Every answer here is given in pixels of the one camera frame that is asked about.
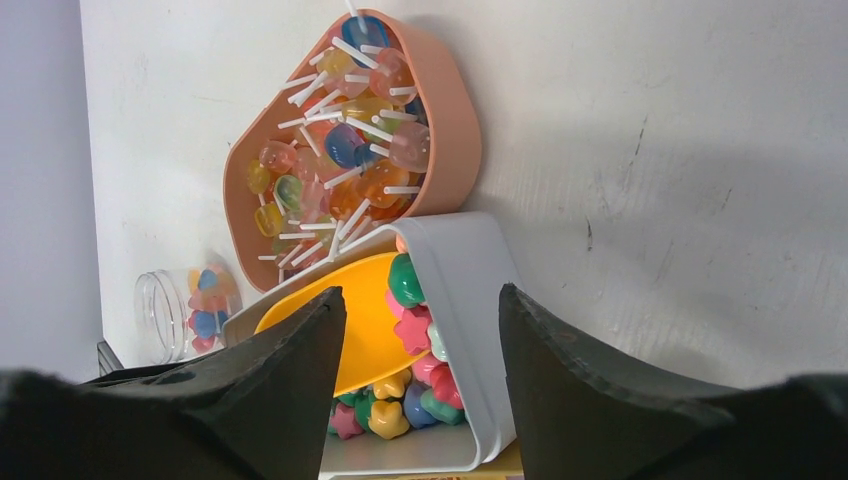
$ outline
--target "peach plastic bin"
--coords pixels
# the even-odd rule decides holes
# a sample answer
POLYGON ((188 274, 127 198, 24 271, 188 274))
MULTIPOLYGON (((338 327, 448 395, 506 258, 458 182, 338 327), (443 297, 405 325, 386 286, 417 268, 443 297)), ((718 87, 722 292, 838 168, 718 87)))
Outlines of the peach plastic bin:
MULTIPOLYGON (((394 33, 427 112, 430 124, 430 164, 421 191, 404 216, 450 213, 459 209, 468 196, 480 168, 482 143, 480 124, 471 105, 465 84, 453 56, 433 35, 374 10, 360 10, 381 20, 394 33)), ((330 46, 328 34, 338 30, 349 17, 339 18, 325 33, 289 78, 300 78, 315 71, 309 59, 330 46)), ((277 124, 299 116, 296 106, 288 103, 291 91, 283 90, 254 120, 233 145, 224 168, 224 210, 233 237, 236 255, 247 280, 265 292, 278 283, 269 255, 271 240, 263 237, 253 220, 259 207, 255 194, 247 188, 248 163, 257 158, 268 140, 291 141, 293 130, 279 130, 277 124)))

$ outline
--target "transparent jar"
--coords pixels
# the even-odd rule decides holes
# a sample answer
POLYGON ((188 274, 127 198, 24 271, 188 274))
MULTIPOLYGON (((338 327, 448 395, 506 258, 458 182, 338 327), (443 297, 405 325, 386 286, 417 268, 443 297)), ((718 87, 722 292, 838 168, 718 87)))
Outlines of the transparent jar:
POLYGON ((240 306, 235 280, 220 265, 141 275, 135 318, 144 360, 180 362, 223 348, 224 322, 240 306))

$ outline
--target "gray wall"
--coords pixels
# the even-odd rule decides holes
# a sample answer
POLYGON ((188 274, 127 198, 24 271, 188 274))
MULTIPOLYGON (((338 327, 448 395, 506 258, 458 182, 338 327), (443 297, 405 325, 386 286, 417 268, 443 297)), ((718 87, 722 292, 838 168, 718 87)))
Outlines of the gray wall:
POLYGON ((79 3, 0 0, 0 368, 97 376, 79 3))

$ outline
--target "blue bead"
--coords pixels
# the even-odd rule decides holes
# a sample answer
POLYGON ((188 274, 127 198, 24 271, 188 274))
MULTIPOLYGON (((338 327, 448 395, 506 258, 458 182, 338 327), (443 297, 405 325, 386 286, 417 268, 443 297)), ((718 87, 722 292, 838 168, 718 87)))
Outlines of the blue bead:
MULTIPOLYGON (((357 50, 362 45, 373 45, 380 48, 388 47, 389 36, 386 35, 383 22, 368 15, 364 15, 363 20, 365 20, 367 33, 362 33, 362 29, 359 28, 359 19, 357 17, 351 17, 342 24, 342 39, 357 50)), ((354 61, 360 67, 365 67, 359 60, 354 61)))
POLYGON ((365 143, 350 125, 341 123, 330 130, 324 140, 324 149, 336 165, 342 168, 356 166, 356 147, 365 143))
POLYGON ((214 337, 218 333, 215 315, 209 312, 197 312, 194 316, 194 331, 202 339, 214 337))
POLYGON ((363 164, 371 165, 377 163, 380 156, 371 151, 371 142, 365 142, 353 150, 353 158, 356 166, 360 167, 363 164))
POLYGON ((225 312, 223 310, 218 310, 216 317, 218 317, 218 331, 219 332, 223 331, 224 330, 224 322, 229 320, 230 317, 227 316, 227 312, 225 312))
POLYGON ((424 387, 413 383, 406 389, 406 396, 403 398, 403 414, 409 420, 412 428, 415 429, 436 423, 436 419, 421 407, 421 394, 423 393, 424 387))
POLYGON ((218 275, 216 275, 212 270, 204 270, 203 273, 200 274, 200 278, 197 280, 197 288, 201 290, 206 290, 207 288, 212 288, 216 285, 218 285, 218 275))
POLYGON ((406 110, 406 113, 418 117, 418 120, 416 120, 418 123, 428 127, 430 126, 430 123, 427 121, 427 111, 424 110, 424 103, 421 101, 421 97, 415 97, 411 102, 407 103, 404 110, 406 110))

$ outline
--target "jar mouth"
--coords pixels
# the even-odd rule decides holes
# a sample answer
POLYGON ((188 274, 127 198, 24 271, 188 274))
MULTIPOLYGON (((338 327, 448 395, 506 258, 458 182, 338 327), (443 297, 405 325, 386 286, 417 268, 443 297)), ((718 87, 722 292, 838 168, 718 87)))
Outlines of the jar mouth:
POLYGON ((145 273, 136 281, 136 324, 143 350, 156 364, 183 358, 188 351, 187 299, 165 270, 145 273))

